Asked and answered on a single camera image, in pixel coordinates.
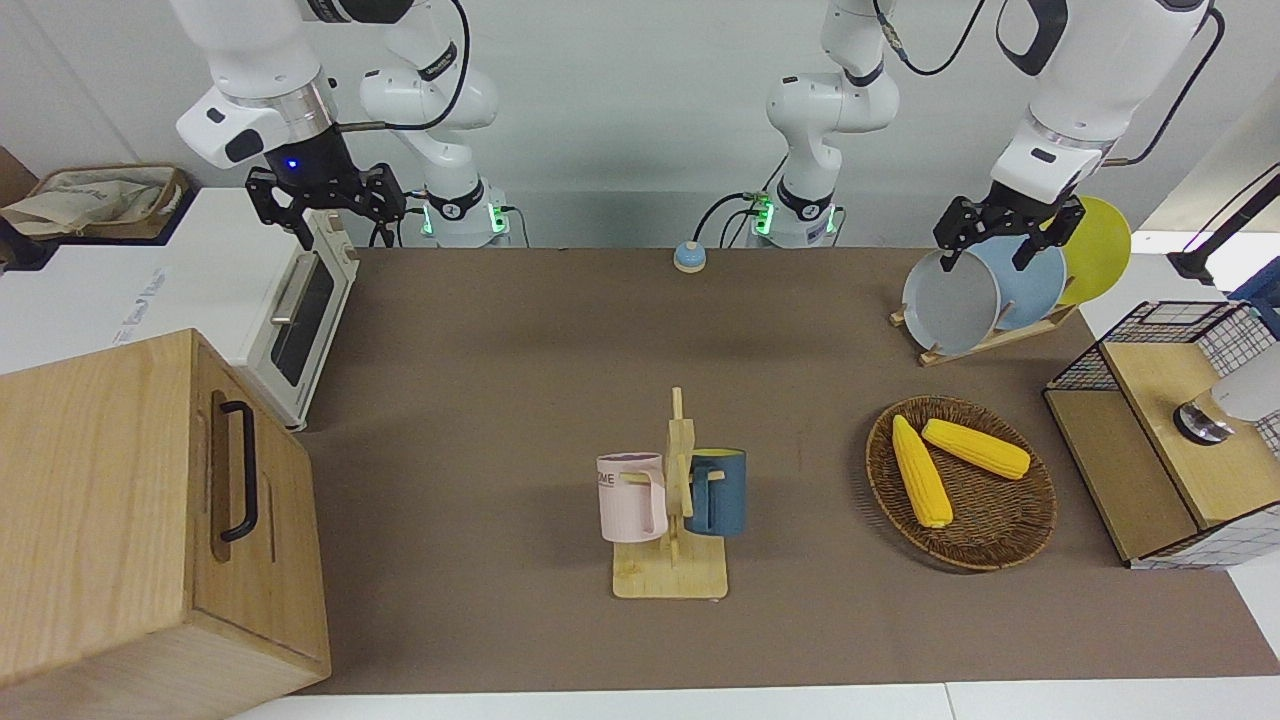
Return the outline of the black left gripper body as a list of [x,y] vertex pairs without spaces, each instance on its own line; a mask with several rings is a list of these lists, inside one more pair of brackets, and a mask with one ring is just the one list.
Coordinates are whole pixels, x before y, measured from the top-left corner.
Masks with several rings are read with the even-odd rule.
[[1025,236],[1037,246],[1064,246],[1085,217],[1080,197],[1042,202],[1002,183],[980,200],[954,197],[934,224],[938,246],[973,246],[998,236]]

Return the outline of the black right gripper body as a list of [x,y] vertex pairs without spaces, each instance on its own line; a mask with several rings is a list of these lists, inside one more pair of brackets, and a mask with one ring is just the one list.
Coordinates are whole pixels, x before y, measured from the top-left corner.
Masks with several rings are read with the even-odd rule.
[[301,223],[306,210],[342,209],[376,223],[406,214],[404,192],[392,168],[360,169],[342,133],[325,129],[265,154],[266,165],[247,176],[247,193],[264,223]]

